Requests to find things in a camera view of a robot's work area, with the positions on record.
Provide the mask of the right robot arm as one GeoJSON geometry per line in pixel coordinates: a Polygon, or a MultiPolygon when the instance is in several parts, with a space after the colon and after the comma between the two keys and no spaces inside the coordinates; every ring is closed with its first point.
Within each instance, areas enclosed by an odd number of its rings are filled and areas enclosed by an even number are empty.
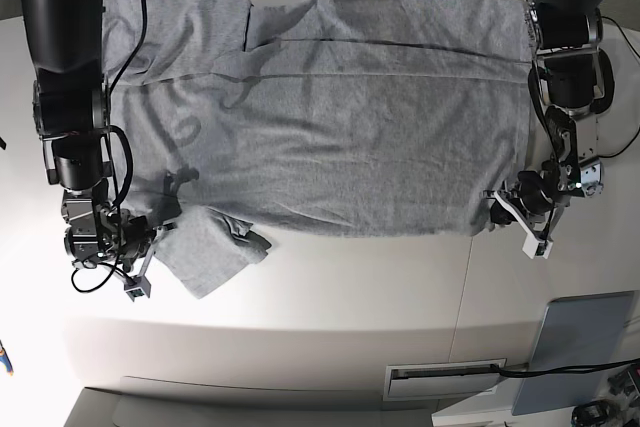
{"type": "Polygon", "coordinates": [[[133,154],[111,123],[115,83],[102,70],[103,0],[21,0],[35,69],[33,115],[47,181],[63,190],[64,244],[73,271],[107,269],[131,300],[147,297],[146,271],[171,224],[151,226],[122,204],[133,154]]]}

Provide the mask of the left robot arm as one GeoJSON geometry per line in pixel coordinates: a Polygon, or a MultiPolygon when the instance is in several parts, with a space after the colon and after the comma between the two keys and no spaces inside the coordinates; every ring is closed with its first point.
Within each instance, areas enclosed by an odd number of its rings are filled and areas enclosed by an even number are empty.
{"type": "Polygon", "coordinates": [[[600,46],[602,1],[529,0],[535,44],[528,88],[551,153],[539,170],[521,171],[486,196],[494,224],[516,222],[525,231],[523,251],[531,259],[549,256],[552,232],[572,198],[604,187],[597,124],[613,102],[615,80],[600,46]]]}

